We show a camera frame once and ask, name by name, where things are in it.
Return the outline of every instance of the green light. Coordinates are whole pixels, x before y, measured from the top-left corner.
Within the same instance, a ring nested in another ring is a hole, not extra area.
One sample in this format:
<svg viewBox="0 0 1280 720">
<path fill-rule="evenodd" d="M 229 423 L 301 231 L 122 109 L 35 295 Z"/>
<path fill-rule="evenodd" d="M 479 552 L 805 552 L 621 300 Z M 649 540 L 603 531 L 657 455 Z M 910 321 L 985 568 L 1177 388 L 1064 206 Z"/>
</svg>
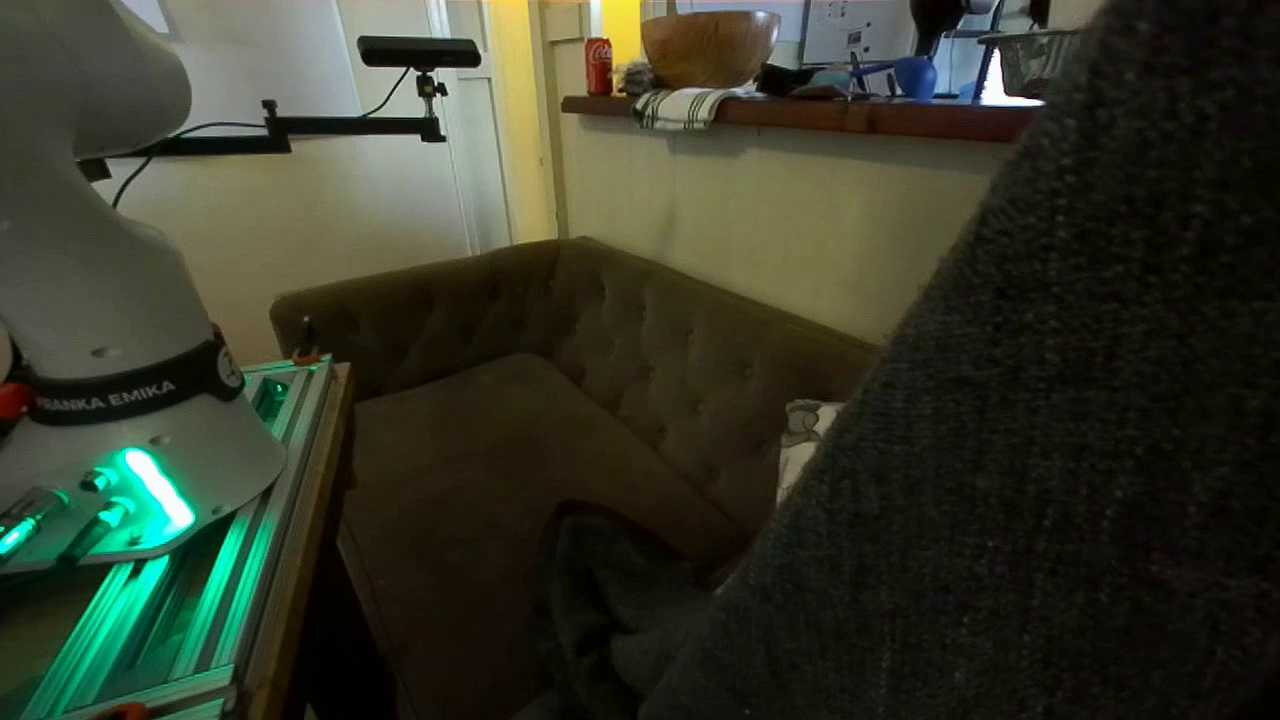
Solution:
<svg viewBox="0 0 1280 720">
<path fill-rule="evenodd" d="M 5 536 L 0 536 L 0 561 L 11 557 L 16 548 L 26 548 L 26 540 L 35 536 L 35 515 L 26 515 L 21 524 L 11 524 Z"/>
<path fill-rule="evenodd" d="M 159 513 L 169 515 L 169 527 L 192 527 L 196 524 L 196 513 L 190 501 L 175 496 L 171 481 L 164 478 L 164 467 L 142 454 L 142 447 L 128 447 L 126 454 L 126 467 L 150 489 L 150 496 L 159 506 Z"/>
</svg>

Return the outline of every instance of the tufted upholstery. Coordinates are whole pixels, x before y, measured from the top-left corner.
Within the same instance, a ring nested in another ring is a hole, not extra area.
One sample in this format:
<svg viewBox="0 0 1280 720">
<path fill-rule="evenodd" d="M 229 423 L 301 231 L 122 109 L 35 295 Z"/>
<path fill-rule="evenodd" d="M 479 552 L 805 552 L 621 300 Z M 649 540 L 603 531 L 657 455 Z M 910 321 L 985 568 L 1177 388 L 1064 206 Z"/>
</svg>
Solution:
<svg viewBox="0 0 1280 720">
<path fill-rule="evenodd" d="M 283 348 L 311 318 L 355 400 L 536 354 L 643 437 L 739 527 L 773 507 L 782 410 L 848 398 L 874 348 L 598 242 L 517 244 L 281 295 Z"/>
<path fill-rule="evenodd" d="M 534 571 L 559 506 L 603 506 L 700 568 L 773 513 L 797 398 L 874 348 L 598 242 L 522 244 L 274 306 L 355 375 L 343 561 L 421 716 L 536 698 Z"/>
</svg>

